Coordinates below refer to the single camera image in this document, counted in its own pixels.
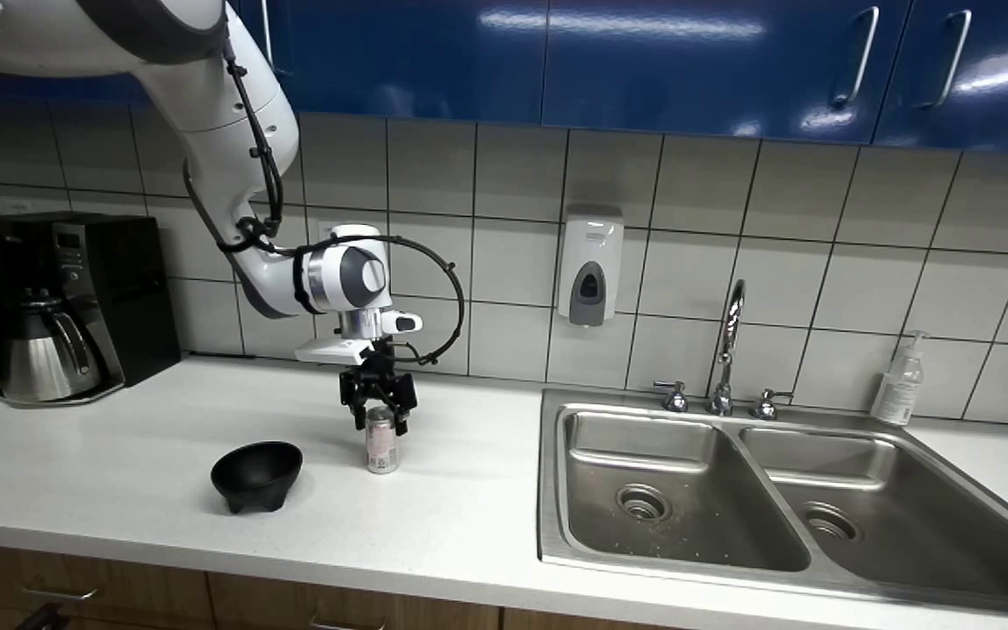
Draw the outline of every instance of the faucet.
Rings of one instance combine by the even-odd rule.
[[[744,279],[737,279],[735,292],[727,294],[727,306],[721,313],[721,329],[717,329],[717,354],[715,354],[715,378],[708,387],[708,410],[721,413],[721,415],[727,415],[735,410],[730,378],[735,378],[742,307],[744,307]]]

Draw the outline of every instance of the white tile wall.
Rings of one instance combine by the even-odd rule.
[[[797,387],[802,407],[868,410],[903,329],[925,329],[921,413],[1008,420],[1008,156],[755,141],[567,134],[304,116],[283,242],[375,224],[434,246],[469,299],[442,370],[648,387],[710,375],[717,313],[744,277],[735,393]],[[157,116],[45,116],[0,104],[0,215],[99,209],[161,221],[183,342],[289,358],[337,317],[265,323],[207,238]],[[619,316],[553,316],[559,215],[625,209]],[[430,351],[456,306],[436,270],[394,247],[394,307]]]

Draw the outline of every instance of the double sink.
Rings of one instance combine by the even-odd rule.
[[[1008,504],[906,429],[541,398],[550,562],[1008,611]]]

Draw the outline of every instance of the white countertop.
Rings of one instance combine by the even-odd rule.
[[[1008,499],[1008,429],[912,433]],[[277,516],[233,517],[211,488],[213,463],[247,442],[304,452]],[[539,562],[534,387],[420,382],[399,448],[399,474],[364,474],[337,375],[287,363],[183,362],[81,410],[0,401],[0,547],[665,627],[1008,627],[987,611]]]

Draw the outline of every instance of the blue cabinet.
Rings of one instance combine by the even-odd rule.
[[[916,0],[878,145],[1008,152],[1008,0]]]
[[[550,0],[545,123],[870,141],[911,0]]]
[[[539,123],[541,0],[272,0],[294,104],[357,116]]]

